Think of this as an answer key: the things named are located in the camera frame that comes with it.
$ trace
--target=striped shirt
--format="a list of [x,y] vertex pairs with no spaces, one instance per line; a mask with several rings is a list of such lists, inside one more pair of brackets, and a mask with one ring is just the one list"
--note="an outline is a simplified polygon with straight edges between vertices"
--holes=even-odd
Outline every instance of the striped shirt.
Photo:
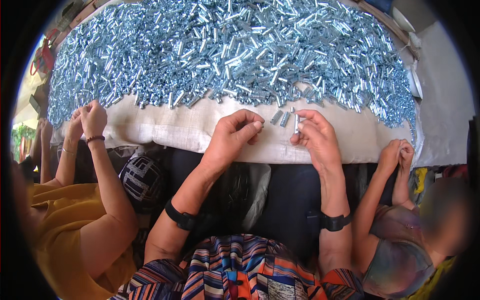
[[151,261],[135,273],[129,291],[131,300],[363,298],[350,270],[320,279],[284,245],[249,234],[205,239],[180,265]]

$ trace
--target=black arm strap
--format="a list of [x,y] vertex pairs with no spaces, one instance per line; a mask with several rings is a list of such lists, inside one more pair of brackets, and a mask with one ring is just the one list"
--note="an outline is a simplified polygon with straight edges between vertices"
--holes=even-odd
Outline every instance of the black arm strap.
[[165,205],[165,211],[170,219],[177,222],[177,226],[180,229],[190,231],[195,227],[195,216],[192,216],[189,213],[181,214],[178,212],[172,205],[172,199],[170,199]]
[[309,211],[307,213],[307,223],[310,226],[312,237],[316,238],[320,230],[339,231],[351,222],[351,215],[329,217],[322,212]]

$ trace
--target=black wristband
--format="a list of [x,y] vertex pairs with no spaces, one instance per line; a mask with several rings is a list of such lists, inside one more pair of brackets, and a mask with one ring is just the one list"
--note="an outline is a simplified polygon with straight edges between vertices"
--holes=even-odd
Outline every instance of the black wristband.
[[339,231],[351,222],[351,215],[330,217],[320,212],[320,229],[327,229],[328,231]]
[[170,219],[177,222],[177,226],[180,229],[190,231],[195,227],[195,216],[192,216],[189,213],[181,214],[178,212],[178,210],[172,205],[172,199],[170,199],[165,205],[165,211]]

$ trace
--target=red string bracelet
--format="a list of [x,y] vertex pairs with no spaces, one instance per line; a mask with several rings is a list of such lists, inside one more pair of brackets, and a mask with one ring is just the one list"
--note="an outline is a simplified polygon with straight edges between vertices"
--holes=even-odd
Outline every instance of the red string bracelet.
[[86,143],[88,144],[89,142],[94,141],[94,140],[102,140],[102,141],[104,141],[104,140],[105,140],[105,136],[103,136],[103,135],[92,136],[91,138],[88,138],[88,139],[87,139],[87,142],[86,142]]

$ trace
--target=bracelet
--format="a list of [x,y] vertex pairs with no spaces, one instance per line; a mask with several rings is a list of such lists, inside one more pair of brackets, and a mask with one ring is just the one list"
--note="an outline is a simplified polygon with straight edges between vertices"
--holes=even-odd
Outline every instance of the bracelet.
[[88,144],[89,142],[94,141],[94,140],[102,140],[102,141],[104,141],[104,140],[105,140],[105,136],[103,136],[103,135],[92,136],[91,138],[88,138],[88,139],[87,139],[87,142],[86,142],[86,143]]
[[77,154],[75,154],[75,153],[73,153],[73,152],[70,152],[70,151],[67,151],[67,150],[65,150],[65,148],[63,148],[63,147],[62,147],[61,149],[62,149],[63,151],[65,151],[66,153],[72,155],[73,157],[77,156]]

